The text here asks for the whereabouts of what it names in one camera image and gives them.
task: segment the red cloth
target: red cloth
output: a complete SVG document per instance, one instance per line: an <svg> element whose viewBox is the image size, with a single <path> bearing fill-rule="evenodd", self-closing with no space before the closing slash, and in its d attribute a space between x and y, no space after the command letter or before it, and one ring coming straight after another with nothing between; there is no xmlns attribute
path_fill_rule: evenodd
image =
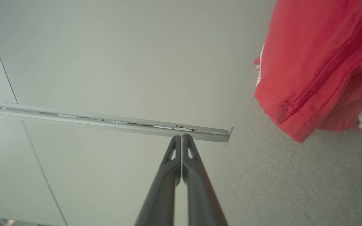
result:
<svg viewBox="0 0 362 226"><path fill-rule="evenodd" d="M279 0L255 93L293 140L343 131L362 108L362 0Z"/></svg>

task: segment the gray surface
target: gray surface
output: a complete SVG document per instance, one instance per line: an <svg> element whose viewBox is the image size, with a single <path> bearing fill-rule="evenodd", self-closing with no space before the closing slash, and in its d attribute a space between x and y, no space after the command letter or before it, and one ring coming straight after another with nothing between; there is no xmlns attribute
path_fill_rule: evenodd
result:
<svg viewBox="0 0 362 226"><path fill-rule="evenodd" d="M318 131L296 143L254 99L256 77L249 81L212 179L229 224L362 225L362 133Z"/></svg>

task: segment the gray carpet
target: gray carpet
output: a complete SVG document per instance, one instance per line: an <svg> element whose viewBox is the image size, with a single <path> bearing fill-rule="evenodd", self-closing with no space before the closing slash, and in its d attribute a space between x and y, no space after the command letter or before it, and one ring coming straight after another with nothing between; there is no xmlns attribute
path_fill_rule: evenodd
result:
<svg viewBox="0 0 362 226"><path fill-rule="evenodd" d="M362 225L362 133L317 131L296 143L254 91L211 179L230 226Z"/></svg>

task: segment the gray textured surface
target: gray textured surface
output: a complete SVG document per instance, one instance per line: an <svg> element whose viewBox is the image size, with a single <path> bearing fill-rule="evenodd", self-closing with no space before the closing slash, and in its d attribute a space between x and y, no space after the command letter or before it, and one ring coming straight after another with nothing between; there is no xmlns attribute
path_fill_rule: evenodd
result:
<svg viewBox="0 0 362 226"><path fill-rule="evenodd" d="M248 80L212 179L229 224L362 225L362 133L318 131L296 143L264 114L256 78Z"/></svg>

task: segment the red garment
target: red garment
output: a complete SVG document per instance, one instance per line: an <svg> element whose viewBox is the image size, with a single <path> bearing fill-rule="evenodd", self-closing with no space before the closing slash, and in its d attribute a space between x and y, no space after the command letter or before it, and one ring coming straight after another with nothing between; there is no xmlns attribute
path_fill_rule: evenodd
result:
<svg viewBox="0 0 362 226"><path fill-rule="evenodd" d="M362 0L279 0L255 93L293 140L343 131L362 108Z"/></svg>

